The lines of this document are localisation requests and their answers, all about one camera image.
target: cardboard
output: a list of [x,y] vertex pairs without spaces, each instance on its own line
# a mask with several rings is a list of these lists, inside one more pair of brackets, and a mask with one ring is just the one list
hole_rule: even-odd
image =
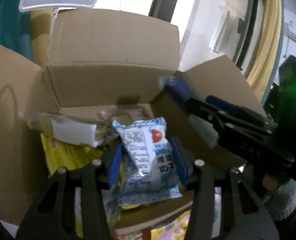
[[[205,98],[215,95],[264,114],[245,78],[228,57],[179,73],[176,26],[142,15],[102,9],[76,9],[58,15],[47,51],[47,66],[0,46],[0,219],[19,225],[36,192],[47,180],[37,133],[17,112],[61,112],[96,118],[102,110],[144,108],[164,116],[167,136],[177,135],[196,157],[220,168],[244,160],[220,147],[210,150],[187,122],[186,114],[158,88],[162,75],[182,75]],[[117,234],[153,226],[186,210],[183,197],[124,212]]]

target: metal bolt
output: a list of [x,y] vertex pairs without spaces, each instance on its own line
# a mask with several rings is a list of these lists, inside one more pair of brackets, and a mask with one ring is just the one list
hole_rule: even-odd
[[64,174],[67,171],[67,169],[65,167],[59,167],[58,168],[58,173],[59,174]]
[[232,168],[230,169],[230,171],[231,171],[232,173],[237,174],[237,173],[239,172],[239,169],[238,169],[237,167],[232,167]]
[[195,165],[198,167],[202,167],[205,164],[205,162],[203,160],[195,160]]
[[225,123],[225,125],[226,125],[227,127],[229,127],[229,128],[233,128],[233,125],[232,125],[231,123],[229,123],[229,122]]
[[102,163],[101,160],[98,160],[98,159],[95,159],[92,161],[92,165],[94,165],[94,166],[100,166],[101,163]]

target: yellow package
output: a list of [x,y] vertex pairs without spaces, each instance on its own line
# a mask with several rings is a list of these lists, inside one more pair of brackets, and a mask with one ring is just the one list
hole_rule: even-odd
[[122,206],[122,210],[128,210],[128,209],[133,209],[133,208],[137,208],[141,205],[131,205],[131,206]]
[[151,240],[183,240],[188,228],[191,210],[181,214],[170,224],[151,230]]
[[[43,149],[46,155],[46,164],[51,175],[61,167],[65,166],[68,170],[75,170],[86,166],[94,159],[99,159],[103,153],[102,150],[88,147],[78,146],[58,141],[46,134],[41,134]],[[105,204],[107,222],[112,227],[120,218],[120,208],[118,206],[118,185],[115,185],[109,191],[102,191]],[[83,237],[82,216],[81,216],[81,191],[76,188],[75,192],[75,214],[76,214],[76,233],[79,237]]]

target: yellow curtain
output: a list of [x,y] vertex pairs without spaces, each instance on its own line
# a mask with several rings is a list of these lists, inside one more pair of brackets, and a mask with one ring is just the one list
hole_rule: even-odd
[[46,51],[50,40],[50,24],[53,9],[31,11],[30,34],[34,62],[46,66]]
[[282,21],[281,0],[266,0],[264,23],[256,59],[247,81],[261,101],[276,59]]

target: blue and white package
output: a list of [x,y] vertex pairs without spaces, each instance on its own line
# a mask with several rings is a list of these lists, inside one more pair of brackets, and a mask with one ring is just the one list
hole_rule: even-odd
[[172,149],[165,137],[165,119],[135,121],[129,126],[114,121],[112,126],[127,152],[119,204],[148,204],[181,197]]

